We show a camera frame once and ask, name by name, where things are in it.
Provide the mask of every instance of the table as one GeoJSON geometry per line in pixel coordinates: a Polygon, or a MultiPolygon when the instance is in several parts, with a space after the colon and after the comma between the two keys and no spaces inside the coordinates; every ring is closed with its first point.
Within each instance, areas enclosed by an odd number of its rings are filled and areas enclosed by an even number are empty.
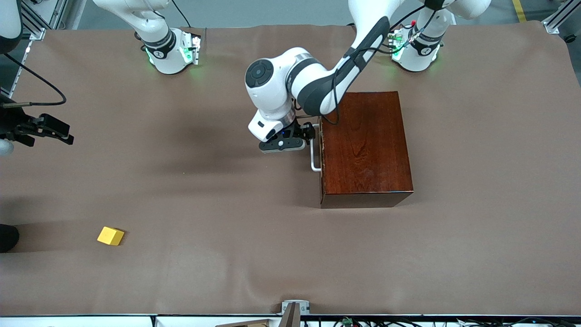
{"type": "MultiPolygon", "coordinates": [[[[388,209],[318,208],[309,153],[264,155],[247,66],[297,45],[325,66],[351,27],[208,30],[199,67],[164,76],[132,31],[48,31],[27,64],[68,96],[73,146],[0,162],[3,315],[578,314],[581,95],[539,22],[451,26],[437,62],[382,55],[351,91],[399,92],[415,193],[388,209]],[[103,226],[126,231],[98,243],[103,226]]],[[[58,96],[22,75],[16,101],[58,96]]]]}

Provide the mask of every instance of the yellow line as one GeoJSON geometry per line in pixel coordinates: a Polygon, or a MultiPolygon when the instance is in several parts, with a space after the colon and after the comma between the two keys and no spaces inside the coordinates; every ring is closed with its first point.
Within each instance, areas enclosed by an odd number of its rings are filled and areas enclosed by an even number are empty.
{"type": "Polygon", "coordinates": [[[526,22],[525,12],[522,10],[521,0],[512,0],[514,9],[517,11],[517,17],[519,22],[526,22]]]}

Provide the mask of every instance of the gray floor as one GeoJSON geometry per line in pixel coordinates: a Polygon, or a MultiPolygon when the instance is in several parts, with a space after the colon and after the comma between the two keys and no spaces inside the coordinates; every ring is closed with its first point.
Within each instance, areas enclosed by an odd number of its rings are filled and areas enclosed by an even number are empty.
{"type": "MultiPolygon", "coordinates": [[[[194,27],[251,27],[264,24],[344,25],[352,21],[347,1],[342,0],[175,0],[194,27]]],[[[555,12],[559,0],[521,0],[527,20],[543,20],[555,12]]],[[[78,29],[129,29],[117,16],[97,7],[92,0],[72,0],[74,9],[66,19],[67,26],[78,29]]],[[[394,14],[393,20],[403,17],[420,3],[407,1],[394,14]]],[[[160,11],[170,26],[184,26],[185,22],[175,7],[160,11]]],[[[490,8],[479,18],[458,24],[518,23],[512,0],[492,0],[490,8]]],[[[561,35],[569,35],[581,28],[581,10],[561,27],[561,35]]],[[[568,45],[571,61],[581,81],[581,41],[568,45]]],[[[15,56],[22,50],[15,51],[15,56]]],[[[16,68],[0,58],[0,85],[9,88],[16,68]]]]}

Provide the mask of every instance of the wooden box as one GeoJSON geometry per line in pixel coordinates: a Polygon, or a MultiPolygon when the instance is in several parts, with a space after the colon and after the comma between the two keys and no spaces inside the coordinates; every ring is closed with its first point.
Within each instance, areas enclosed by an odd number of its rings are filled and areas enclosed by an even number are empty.
{"type": "Polygon", "coordinates": [[[347,93],[320,135],[321,208],[393,207],[413,193],[397,92],[347,93]]]}

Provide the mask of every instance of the yellow cube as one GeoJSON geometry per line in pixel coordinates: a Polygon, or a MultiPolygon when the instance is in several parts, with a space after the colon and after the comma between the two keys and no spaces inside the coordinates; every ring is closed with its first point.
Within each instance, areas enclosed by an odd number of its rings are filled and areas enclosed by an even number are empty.
{"type": "Polygon", "coordinates": [[[107,245],[118,246],[123,238],[123,234],[125,234],[125,232],[105,226],[103,227],[103,230],[101,230],[99,237],[97,237],[97,241],[107,245]]]}

